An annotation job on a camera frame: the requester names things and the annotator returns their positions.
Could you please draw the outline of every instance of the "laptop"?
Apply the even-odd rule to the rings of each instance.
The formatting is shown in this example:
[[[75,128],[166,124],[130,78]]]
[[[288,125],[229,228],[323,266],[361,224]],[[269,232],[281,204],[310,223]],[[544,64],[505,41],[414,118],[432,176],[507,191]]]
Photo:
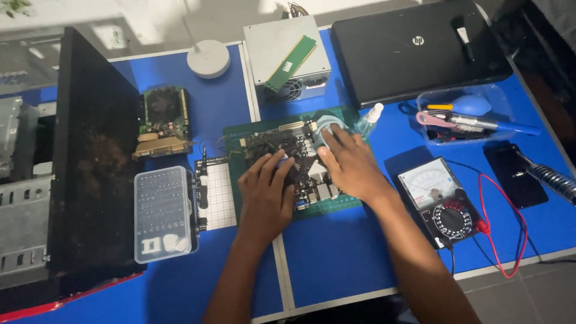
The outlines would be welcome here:
[[[466,28],[473,60],[454,23]],[[486,84],[512,74],[471,0],[448,0],[337,21],[332,43],[358,109],[416,98],[424,91]]]

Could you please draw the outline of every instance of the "clear spray bottle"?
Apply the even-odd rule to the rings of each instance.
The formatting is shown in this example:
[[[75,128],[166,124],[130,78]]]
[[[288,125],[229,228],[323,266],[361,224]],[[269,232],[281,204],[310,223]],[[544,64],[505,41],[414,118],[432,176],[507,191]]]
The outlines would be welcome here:
[[[366,140],[370,133],[376,128],[376,122],[380,117],[380,113],[384,109],[384,105],[381,103],[377,103],[374,105],[370,111],[365,114],[364,116],[360,117],[360,119],[354,124],[353,131],[357,134],[362,136],[363,140]]]

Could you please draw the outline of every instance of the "blue table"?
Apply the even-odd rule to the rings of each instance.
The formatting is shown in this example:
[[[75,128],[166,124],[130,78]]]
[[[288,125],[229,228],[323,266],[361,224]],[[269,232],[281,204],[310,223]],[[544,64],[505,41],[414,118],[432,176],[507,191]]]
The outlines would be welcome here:
[[[329,39],[329,30],[320,32],[332,66],[332,75],[323,97],[292,101],[280,107],[258,107],[249,81],[249,59],[245,47],[238,43],[228,47],[230,69],[215,80],[201,80],[192,74],[185,62],[185,53],[133,58],[113,64],[140,91],[161,85],[180,84],[191,94],[189,114],[194,120],[195,140],[215,141],[222,129],[257,120],[270,120],[286,115],[349,104],[338,64]],[[535,107],[518,76],[513,75],[498,84],[513,107],[518,123],[542,127]],[[49,101],[51,90],[42,91],[41,101]],[[415,149],[432,156],[477,168],[495,179],[484,158],[481,144],[434,146],[425,148],[422,136],[410,128],[409,118],[400,112],[398,104],[387,105],[378,128],[370,136],[376,159],[383,171],[398,160],[393,157]],[[516,134],[517,143],[527,156],[570,174],[554,137],[547,131],[538,137]],[[209,155],[217,155],[213,145]],[[187,157],[190,164],[200,158],[199,150]],[[414,154],[407,159],[422,157]],[[162,158],[153,160],[147,168],[158,168]],[[186,163],[169,160],[168,163]],[[469,168],[450,164],[472,202],[479,206],[478,174]],[[492,237],[503,262],[513,261],[520,227],[504,198],[486,184],[484,200],[492,223]],[[529,236],[526,262],[535,262],[536,254],[573,253],[576,247],[576,218],[567,202],[547,190],[550,201],[524,209]],[[149,264],[143,276],[110,287],[104,291],[66,304],[61,310],[48,312],[19,323],[169,323],[199,322],[208,298],[223,268],[236,227],[204,232],[200,248],[184,257]],[[490,245],[485,237],[477,241],[490,259]],[[487,259],[473,240],[454,247],[457,278],[493,272],[493,261]],[[441,257],[450,266],[447,251]],[[309,311],[352,303],[395,292],[395,278],[380,227],[370,210],[362,207],[299,221],[289,225],[283,235],[266,251],[257,275],[253,303],[254,323],[262,323],[303,314]]]

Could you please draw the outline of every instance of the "green ram stick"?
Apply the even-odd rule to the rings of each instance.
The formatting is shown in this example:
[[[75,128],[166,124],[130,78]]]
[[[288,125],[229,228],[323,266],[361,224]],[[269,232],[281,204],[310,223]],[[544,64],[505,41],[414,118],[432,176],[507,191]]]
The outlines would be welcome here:
[[[280,63],[276,71],[268,78],[266,87],[278,92],[315,48],[316,41],[306,35],[302,35],[302,38]]]

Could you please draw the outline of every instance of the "smartphone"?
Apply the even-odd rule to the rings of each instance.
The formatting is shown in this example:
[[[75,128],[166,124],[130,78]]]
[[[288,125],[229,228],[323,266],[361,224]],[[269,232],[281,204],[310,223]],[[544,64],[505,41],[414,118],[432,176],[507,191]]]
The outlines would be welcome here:
[[[508,141],[484,146],[484,156],[496,174],[500,186],[516,208],[536,206],[548,201],[538,180],[526,172],[528,163],[516,152],[518,146]]]

